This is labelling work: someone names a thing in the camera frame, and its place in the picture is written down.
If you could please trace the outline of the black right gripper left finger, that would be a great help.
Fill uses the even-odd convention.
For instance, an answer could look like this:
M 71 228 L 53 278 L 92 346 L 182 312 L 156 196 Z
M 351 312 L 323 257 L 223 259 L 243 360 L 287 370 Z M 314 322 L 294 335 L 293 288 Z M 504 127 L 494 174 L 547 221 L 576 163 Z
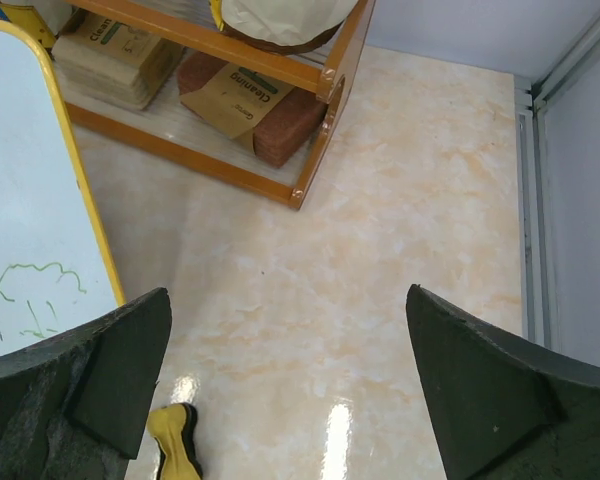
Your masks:
M 172 326 L 156 288 L 0 357 L 0 479 L 122 479 L 137 457 Z

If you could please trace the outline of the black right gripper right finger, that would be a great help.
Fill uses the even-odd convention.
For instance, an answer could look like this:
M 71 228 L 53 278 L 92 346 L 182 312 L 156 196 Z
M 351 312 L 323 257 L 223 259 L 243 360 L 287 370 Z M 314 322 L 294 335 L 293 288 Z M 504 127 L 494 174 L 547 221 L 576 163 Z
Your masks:
M 406 317 L 447 478 L 600 479 L 600 367 L 417 284 Z

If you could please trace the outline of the yellow black eraser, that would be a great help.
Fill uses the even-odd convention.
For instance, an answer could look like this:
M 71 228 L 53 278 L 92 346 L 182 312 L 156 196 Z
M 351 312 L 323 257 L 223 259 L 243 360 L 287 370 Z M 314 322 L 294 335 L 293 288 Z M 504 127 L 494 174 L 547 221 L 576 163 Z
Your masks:
M 203 478 L 194 443 L 197 421 L 197 410 L 189 403 L 171 404 L 149 413 L 147 430 L 160 455 L 158 480 Z

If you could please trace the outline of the yellow framed whiteboard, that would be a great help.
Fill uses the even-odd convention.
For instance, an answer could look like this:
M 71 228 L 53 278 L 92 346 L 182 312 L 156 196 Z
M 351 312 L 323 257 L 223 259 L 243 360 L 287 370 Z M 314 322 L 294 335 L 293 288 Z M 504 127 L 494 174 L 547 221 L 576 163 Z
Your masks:
M 0 20 L 0 356 L 124 301 L 50 57 Z

